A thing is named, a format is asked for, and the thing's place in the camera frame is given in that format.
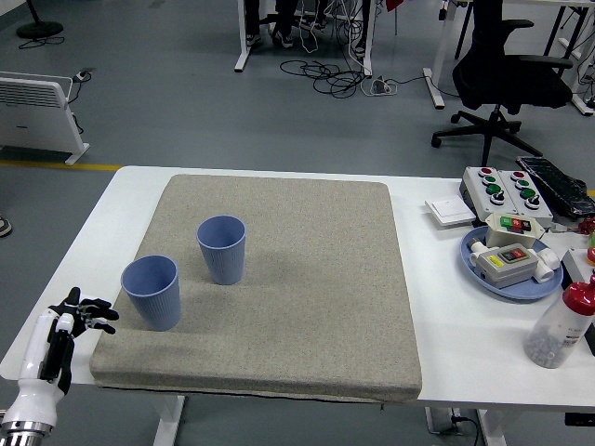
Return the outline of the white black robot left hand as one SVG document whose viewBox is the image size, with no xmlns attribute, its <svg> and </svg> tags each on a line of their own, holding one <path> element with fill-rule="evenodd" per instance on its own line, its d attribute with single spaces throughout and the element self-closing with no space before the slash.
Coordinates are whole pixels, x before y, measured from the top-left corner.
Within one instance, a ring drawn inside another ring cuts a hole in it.
<svg viewBox="0 0 595 446">
<path fill-rule="evenodd" d="M 72 382 L 75 339 L 87 330 L 115 333 L 112 304 L 87 298 L 74 287 L 57 305 L 43 310 L 33 327 L 18 379 L 19 395 L 4 415 L 8 435 L 46 435 L 57 423 L 57 406 Z"/>
</svg>

